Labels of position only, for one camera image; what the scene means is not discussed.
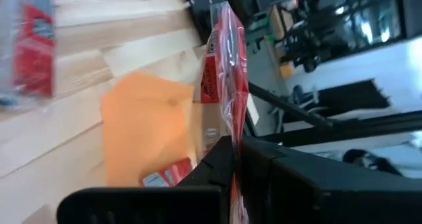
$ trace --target printed label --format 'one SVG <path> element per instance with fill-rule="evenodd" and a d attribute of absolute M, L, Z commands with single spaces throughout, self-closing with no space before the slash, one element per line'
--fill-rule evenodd
<path fill-rule="evenodd" d="M 191 160 L 186 158 L 161 171 L 148 175 L 142 179 L 140 185 L 143 187 L 174 187 L 179 184 L 192 169 Z"/>
<path fill-rule="evenodd" d="M 216 75 L 216 47 L 217 47 L 217 31 L 211 32 L 210 39 L 206 44 L 206 58 L 204 74 L 202 75 L 201 87 L 201 103 L 217 103 L 217 75 Z"/>

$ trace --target black metal frame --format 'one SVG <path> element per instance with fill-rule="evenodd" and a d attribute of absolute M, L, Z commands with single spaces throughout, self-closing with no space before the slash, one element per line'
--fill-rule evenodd
<path fill-rule="evenodd" d="M 285 147 L 289 148 L 422 130 L 422 111 L 389 115 L 374 119 L 334 121 L 314 113 L 309 113 L 297 105 L 279 98 L 254 84 L 249 83 L 249 91 L 252 95 L 283 109 L 286 113 L 291 113 L 293 116 L 314 125 L 313 128 L 259 136 L 259 138 L 269 142 L 282 142 Z M 246 117 L 245 123 L 248 128 L 253 126 L 253 122 L 248 116 Z"/>
<path fill-rule="evenodd" d="M 334 56 L 330 56 L 328 59 L 321 59 L 320 55 L 324 55 L 326 51 L 330 51 L 329 47 L 324 46 L 316 46 L 313 41 L 312 37 L 310 36 L 311 33 L 318 27 L 321 27 L 322 25 L 326 24 L 327 22 L 335 22 L 339 21 L 347 16 L 350 16 L 350 20 L 352 23 L 352 27 L 355 28 L 356 22 L 354 15 L 357 13 L 361 13 L 365 9 L 368 9 L 370 7 L 379 6 L 385 2 L 389 1 L 395 1 L 395 0 L 353 0 L 348 1 L 338 7 L 344 7 L 345 11 L 342 14 L 334 14 L 335 8 L 329 8 L 322 10 L 318 13 L 315 13 L 311 15 L 309 18 L 305 19 L 304 21 L 306 23 L 302 24 L 300 27 L 287 30 L 285 19 L 281 17 L 282 26 L 284 28 L 284 31 L 287 32 L 286 36 L 282 39 L 276 42 L 276 47 L 281 47 L 281 45 L 285 45 L 291 48 L 294 48 L 291 50 L 291 52 L 287 52 L 287 55 L 280 58 L 280 63 L 290 62 L 293 61 L 295 66 L 304 65 L 305 70 L 307 72 L 313 71 L 319 64 L 325 62 L 325 61 L 331 61 L 334 59 L 338 59 L 345 56 L 355 55 L 357 53 L 361 53 L 363 51 L 368 51 L 374 48 L 378 48 L 381 46 L 390 45 L 399 41 L 402 41 L 406 39 L 406 26 L 405 22 L 401 19 L 400 21 L 400 28 L 401 33 L 396 36 L 395 38 L 390 38 L 386 42 L 379 42 L 379 43 L 373 43 L 373 44 L 367 44 L 363 47 L 358 47 L 356 49 L 352 49 L 348 51 L 347 53 L 337 53 Z M 398 4 L 398 10 L 399 10 L 399 16 L 404 15 L 402 2 L 397 1 Z M 355 30 L 353 30 L 353 35 L 355 38 L 355 41 L 358 42 L 357 35 Z"/>
<path fill-rule="evenodd" d="M 191 5 L 189 13 L 203 44 L 210 37 L 212 26 L 210 22 L 210 5 L 221 3 L 224 0 L 186 0 Z"/>

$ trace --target red plastic bag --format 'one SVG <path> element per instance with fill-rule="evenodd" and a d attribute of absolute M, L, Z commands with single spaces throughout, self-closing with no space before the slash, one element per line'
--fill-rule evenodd
<path fill-rule="evenodd" d="M 221 116 L 230 131 L 239 163 L 249 95 L 245 29 L 229 3 L 212 5 L 210 10 L 214 27 L 207 43 L 201 102 L 220 104 Z M 236 179 L 231 194 L 230 223 L 247 223 L 240 183 Z"/>

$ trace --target yellow object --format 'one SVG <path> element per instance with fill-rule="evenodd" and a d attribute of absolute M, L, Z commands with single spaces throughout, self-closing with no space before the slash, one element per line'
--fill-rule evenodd
<path fill-rule="evenodd" d="M 147 175 L 195 158 L 189 122 L 193 87 L 139 72 L 103 98 L 109 186 L 139 186 Z"/>
<path fill-rule="evenodd" d="M 289 63 L 280 65 L 280 75 L 282 78 L 287 79 L 293 76 L 294 68 Z"/>

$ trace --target red package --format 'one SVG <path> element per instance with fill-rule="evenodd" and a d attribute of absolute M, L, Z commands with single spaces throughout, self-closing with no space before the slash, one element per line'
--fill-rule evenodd
<path fill-rule="evenodd" d="M 230 130 L 235 159 L 239 163 L 249 95 L 245 29 L 227 2 L 211 6 L 211 19 L 215 20 L 215 26 L 207 43 L 201 102 L 220 104 L 220 113 Z M 247 223 L 241 184 L 236 177 L 231 192 L 230 223 Z"/>
<path fill-rule="evenodd" d="M 174 187 L 193 170 L 191 160 L 186 158 L 161 171 L 152 173 L 140 182 L 142 187 Z"/>
<path fill-rule="evenodd" d="M 14 85 L 27 94 L 51 97 L 55 48 L 53 19 L 41 6 L 37 6 L 37 2 L 24 5 L 23 23 L 15 46 Z"/>

